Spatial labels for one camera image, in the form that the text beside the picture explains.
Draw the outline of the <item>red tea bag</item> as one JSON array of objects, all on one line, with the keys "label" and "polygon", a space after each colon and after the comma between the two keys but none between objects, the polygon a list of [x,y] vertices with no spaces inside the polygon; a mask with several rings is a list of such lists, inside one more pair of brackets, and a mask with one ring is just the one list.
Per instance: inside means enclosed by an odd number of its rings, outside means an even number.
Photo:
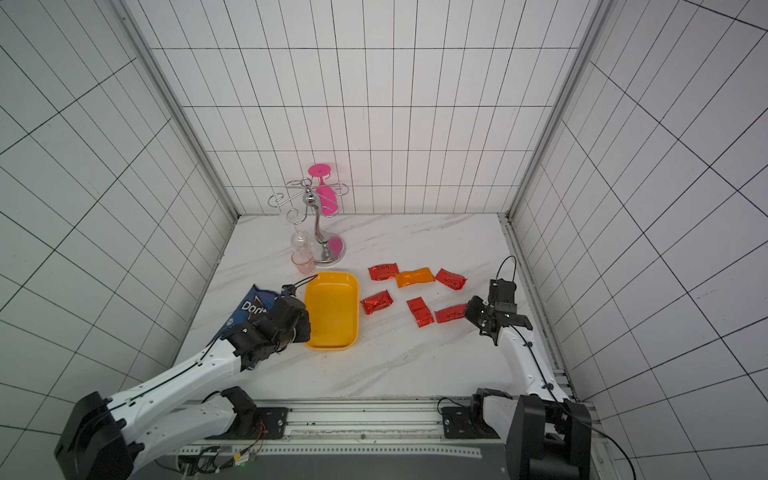
[{"label": "red tea bag", "polygon": [[419,328],[435,322],[431,310],[421,297],[408,300],[407,305]]},{"label": "red tea bag", "polygon": [[435,320],[438,324],[447,323],[465,318],[467,304],[459,304],[435,312]]},{"label": "red tea bag", "polygon": [[435,275],[435,280],[454,291],[462,290],[467,281],[463,275],[456,274],[445,269],[440,269],[440,271]]},{"label": "red tea bag", "polygon": [[373,294],[360,301],[366,315],[372,315],[374,312],[381,311],[393,304],[393,299],[387,290]]},{"label": "red tea bag", "polygon": [[369,267],[368,272],[373,281],[386,281],[395,278],[400,273],[400,270],[397,264],[390,263]]}]

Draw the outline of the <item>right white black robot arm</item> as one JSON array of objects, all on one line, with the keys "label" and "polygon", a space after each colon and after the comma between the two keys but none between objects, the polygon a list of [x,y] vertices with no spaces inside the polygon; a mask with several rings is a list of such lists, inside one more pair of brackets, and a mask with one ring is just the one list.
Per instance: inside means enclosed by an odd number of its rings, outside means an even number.
[{"label": "right white black robot arm", "polygon": [[438,322],[466,319],[499,349],[515,392],[479,388],[468,404],[437,401],[448,439],[497,437],[512,479],[588,479],[592,439],[599,429],[588,408],[571,400],[541,355],[531,320],[519,313],[513,281],[492,279],[486,298],[436,312]]}]

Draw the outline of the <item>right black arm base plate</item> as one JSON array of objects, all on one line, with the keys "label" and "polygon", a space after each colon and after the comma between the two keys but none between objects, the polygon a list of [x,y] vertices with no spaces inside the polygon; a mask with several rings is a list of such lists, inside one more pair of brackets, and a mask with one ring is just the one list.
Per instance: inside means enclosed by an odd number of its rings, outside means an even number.
[{"label": "right black arm base plate", "polygon": [[442,418],[443,436],[449,440],[499,439],[499,435],[466,406],[443,406],[439,408]]}]

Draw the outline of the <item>yellow plastic storage box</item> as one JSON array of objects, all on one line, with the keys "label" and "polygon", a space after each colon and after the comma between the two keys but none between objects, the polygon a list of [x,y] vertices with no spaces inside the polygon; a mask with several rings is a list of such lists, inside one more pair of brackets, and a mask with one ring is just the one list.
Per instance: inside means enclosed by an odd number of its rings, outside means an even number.
[{"label": "yellow plastic storage box", "polygon": [[358,279],[348,272],[319,272],[306,289],[304,303],[311,333],[306,347],[316,351],[341,351],[353,346],[359,335]]}]

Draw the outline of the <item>orange tea bag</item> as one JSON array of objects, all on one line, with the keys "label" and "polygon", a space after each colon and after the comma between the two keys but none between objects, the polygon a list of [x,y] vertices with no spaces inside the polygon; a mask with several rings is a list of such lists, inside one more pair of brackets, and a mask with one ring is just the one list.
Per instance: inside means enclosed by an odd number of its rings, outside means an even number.
[{"label": "orange tea bag", "polygon": [[399,288],[405,288],[417,284],[432,283],[435,277],[428,267],[413,271],[405,271],[395,276]]}]

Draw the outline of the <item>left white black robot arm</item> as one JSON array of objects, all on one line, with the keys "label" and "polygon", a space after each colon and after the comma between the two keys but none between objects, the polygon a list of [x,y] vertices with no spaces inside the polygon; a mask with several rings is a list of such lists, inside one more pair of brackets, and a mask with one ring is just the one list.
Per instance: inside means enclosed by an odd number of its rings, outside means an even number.
[{"label": "left white black robot arm", "polygon": [[127,479],[144,465],[207,437],[249,438],[266,427],[236,384],[244,372],[311,334],[293,295],[271,308],[246,301],[238,318],[200,352],[135,387],[75,403],[54,457],[67,479]]}]

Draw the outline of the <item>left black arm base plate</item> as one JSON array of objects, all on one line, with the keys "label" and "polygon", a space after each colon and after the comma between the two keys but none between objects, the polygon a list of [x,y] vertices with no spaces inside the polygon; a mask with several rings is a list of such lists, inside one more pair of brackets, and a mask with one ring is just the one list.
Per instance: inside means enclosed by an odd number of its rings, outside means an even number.
[{"label": "left black arm base plate", "polygon": [[207,440],[279,440],[285,434],[288,413],[289,409],[284,407],[257,407],[245,414],[238,413],[226,432]]}]

